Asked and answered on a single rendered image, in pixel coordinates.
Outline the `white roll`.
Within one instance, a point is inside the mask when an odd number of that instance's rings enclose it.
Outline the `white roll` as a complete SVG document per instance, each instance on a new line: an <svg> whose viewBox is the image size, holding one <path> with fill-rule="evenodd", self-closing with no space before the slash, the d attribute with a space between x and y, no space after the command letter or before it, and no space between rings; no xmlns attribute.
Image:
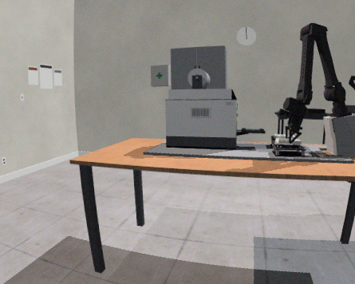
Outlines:
<svg viewBox="0 0 355 284"><path fill-rule="evenodd" d="M192 76L197 75L197 74L203 76L203 89L206 88L210 84L210 77L202 69L193 69L188 74L187 79L188 79L189 84L192 86Z"/></svg>

